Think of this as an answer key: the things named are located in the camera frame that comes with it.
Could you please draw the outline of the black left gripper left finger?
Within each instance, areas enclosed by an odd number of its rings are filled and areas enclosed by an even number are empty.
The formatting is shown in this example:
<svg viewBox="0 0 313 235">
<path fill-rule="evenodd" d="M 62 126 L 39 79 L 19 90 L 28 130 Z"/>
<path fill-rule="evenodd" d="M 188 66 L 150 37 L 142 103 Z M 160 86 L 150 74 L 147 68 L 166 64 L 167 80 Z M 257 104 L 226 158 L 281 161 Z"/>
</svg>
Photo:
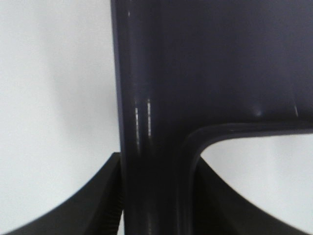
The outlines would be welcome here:
<svg viewBox="0 0 313 235">
<path fill-rule="evenodd" d="M 65 202 L 12 235 L 115 235 L 123 211 L 120 153 Z"/>
</svg>

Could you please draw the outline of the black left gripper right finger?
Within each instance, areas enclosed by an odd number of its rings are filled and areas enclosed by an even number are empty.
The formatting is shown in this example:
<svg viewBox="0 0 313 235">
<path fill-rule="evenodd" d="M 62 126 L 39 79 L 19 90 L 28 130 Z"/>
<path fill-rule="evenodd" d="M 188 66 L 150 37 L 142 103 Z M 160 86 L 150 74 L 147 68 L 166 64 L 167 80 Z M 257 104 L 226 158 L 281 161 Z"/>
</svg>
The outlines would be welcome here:
<svg viewBox="0 0 313 235">
<path fill-rule="evenodd" d="M 196 235 L 302 235 L 247 201 L 200 158 L 194 176 L 193 232 Z"/>
</svg>

